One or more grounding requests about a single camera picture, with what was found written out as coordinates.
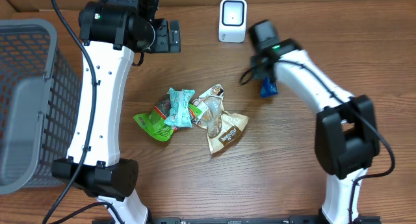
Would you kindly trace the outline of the beige brown snack packet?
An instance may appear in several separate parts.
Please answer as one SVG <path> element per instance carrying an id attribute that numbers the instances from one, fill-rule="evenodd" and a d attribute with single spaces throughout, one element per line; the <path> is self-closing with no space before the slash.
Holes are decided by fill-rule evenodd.
<path id="1" fill-rule="evenodd" d="M 230 113 L 224 109 L 224 89 L 221 84 L 212 86 L 193 100 L 192 104 L 201 111 L 192 122 L 206 130 L 210 153 L 216 154 L 237 140 L 249 117 Z"/>

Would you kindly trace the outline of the blue snack bar wrapper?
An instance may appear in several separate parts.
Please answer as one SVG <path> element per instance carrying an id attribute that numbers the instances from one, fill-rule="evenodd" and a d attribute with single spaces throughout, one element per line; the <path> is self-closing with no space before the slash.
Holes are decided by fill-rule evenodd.
<path id="1" fill-rule="evenodd" d="M 260 96 L 262 98 L 267 98 L 272 97 L 274 95 L 278 95 L 276 81 L 271 79 L 270 77 L 264 78 L 261 84 Z"/>

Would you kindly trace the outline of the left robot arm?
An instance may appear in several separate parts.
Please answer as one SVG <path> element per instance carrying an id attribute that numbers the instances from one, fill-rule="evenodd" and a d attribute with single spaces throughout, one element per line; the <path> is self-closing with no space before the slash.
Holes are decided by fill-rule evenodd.
<path id="1" fill-rule="evenodd" d="M 79 13 L 73 38 L 83 54 L 75 134 L 54 178 L 96 199 L 112 223 L 151 223 L 135 189 L 138 163 L 122 158 L 119 126 L 125 84 L 136 54 L 178 53 L 179 23 L 157 19 L 159 0 L 98 0 Z"/>

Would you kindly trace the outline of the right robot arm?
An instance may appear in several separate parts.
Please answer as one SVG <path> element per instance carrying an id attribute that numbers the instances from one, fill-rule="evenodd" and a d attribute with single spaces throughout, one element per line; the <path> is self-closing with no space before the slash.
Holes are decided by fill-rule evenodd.
<path id="1" fill-rule="evenodd" d="M 260 21 L 248 29 L 255 55 L 250 73 L 263 80 L 262 95 L 283 83 L 316 115 L 315 154 L 327 173 L 326 195 L 314 223 L 380 223 L 358 213 L 361 177 L 380 153 L 372 101 L 354 96 L 314 65 L 296 41 L 280 40 L 273 24 Z"/>

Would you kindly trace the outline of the light teal snack packet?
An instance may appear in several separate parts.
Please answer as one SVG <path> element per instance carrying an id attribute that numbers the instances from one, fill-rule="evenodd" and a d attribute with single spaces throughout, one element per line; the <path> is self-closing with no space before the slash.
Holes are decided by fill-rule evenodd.
<path id="1" fill-rule="evenodd" d="M 164 123 L 174 127 L 190 127 L 192 128 L 192 121 L 189 112 L 189 102 L 195 94 L 194 90 L 174 90 L 170 88 L 168 91 L 170 96 L 170 110 L 169 115 Z"/>

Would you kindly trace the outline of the green snack packet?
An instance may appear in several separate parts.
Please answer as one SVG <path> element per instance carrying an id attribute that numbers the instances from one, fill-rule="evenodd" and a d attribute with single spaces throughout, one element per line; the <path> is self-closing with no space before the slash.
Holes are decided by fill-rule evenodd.
<path id="1" fill-rule="evenodd" d="M 166 94 L 154 105 L 151 112 L 136 114 L 133 119 L 153 139 L 167 142 L 176 130 L 187 128 L 187 126 L 167 125 L 164 122 L 170 115 L 171 107 L 170 95 Z"/>

